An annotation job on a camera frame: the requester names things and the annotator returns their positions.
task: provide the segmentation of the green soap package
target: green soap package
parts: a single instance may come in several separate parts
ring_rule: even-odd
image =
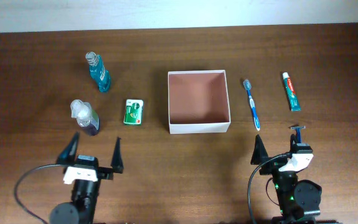
[[[143,105],[142,100],[126,100],[126,113],[123,120],[127,125],[141,125],[143,118]]]

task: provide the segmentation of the bottle with white cap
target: bottle with white cap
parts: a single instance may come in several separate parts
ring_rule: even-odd
[[[79,126],[82,127],[86,134],[90,136],[98,134],[100,130],[100,119],[89,103],[74,100],[71,103],[71,112],[72,118],[77,119]]]
[[[111,86],[111,77],[104,67],[101,56],[95,52],[89,52],[86,54],[86,60],[89,63],[90,76],[96,81],[98,89],[102,93],[107,92]]]

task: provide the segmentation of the toothbrush head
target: toothbrush head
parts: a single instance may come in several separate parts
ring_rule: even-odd
[[[251,90],[251,82],[249,80],[245,80],[243,82],[243,86],[245,87],[246,90]]]

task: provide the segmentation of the open box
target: open box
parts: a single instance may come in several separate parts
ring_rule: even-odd
[[[231,123],[225,70],[168,72],[171,134],[224,133]]]

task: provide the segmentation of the teal bottle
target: teal bottle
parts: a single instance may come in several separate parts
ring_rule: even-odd
[[[102,93],[107,92],[111,86],[111,77],[104,67],[101,56],[95,52],[89,52],[86,54],[86,60],[89,63],[90,76],[96,81],[98,89]]]

